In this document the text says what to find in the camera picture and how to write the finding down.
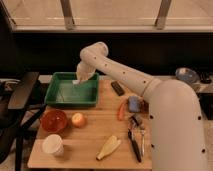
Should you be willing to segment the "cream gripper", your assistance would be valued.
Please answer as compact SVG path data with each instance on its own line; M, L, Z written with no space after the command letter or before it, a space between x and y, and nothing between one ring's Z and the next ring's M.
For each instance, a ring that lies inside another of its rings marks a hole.
M76 75L77 75L77 79L80 82L85 82L89 80L94 75L94 73L95 73L95 68L83 61L81 61L77 65Z

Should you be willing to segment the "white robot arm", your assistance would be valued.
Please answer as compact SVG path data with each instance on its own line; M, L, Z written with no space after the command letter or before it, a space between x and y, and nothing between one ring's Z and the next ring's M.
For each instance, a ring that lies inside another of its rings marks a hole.
M188 84L162 81L115 62L103 42L83 48L80 59L79 80L86 81L99 70L149 104L152 171L208 171L201 107Z

